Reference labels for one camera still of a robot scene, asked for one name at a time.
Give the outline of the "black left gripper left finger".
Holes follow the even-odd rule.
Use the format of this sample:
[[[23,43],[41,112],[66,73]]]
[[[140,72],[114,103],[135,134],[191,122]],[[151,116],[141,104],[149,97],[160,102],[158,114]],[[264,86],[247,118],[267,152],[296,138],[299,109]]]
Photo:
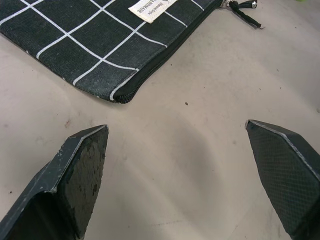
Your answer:
[[[109,128],[69,136],[0,221],[0,240],[84,240],[102,183]]]

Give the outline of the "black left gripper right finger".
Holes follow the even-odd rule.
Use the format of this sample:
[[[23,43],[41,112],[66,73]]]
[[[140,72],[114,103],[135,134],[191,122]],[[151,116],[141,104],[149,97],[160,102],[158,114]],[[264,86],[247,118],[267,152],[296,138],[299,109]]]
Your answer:
[[[246,122],[262,186],[291,240],[320,240],[320,154],[298,133]]]

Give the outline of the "black grid-pattern zipper pouch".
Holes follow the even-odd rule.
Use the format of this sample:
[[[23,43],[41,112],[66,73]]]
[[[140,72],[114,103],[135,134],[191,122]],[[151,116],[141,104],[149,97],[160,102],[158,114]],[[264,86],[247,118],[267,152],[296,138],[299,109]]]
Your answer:
[[[0,33],[98,98],[128,103],[223,0],[0,0]]]

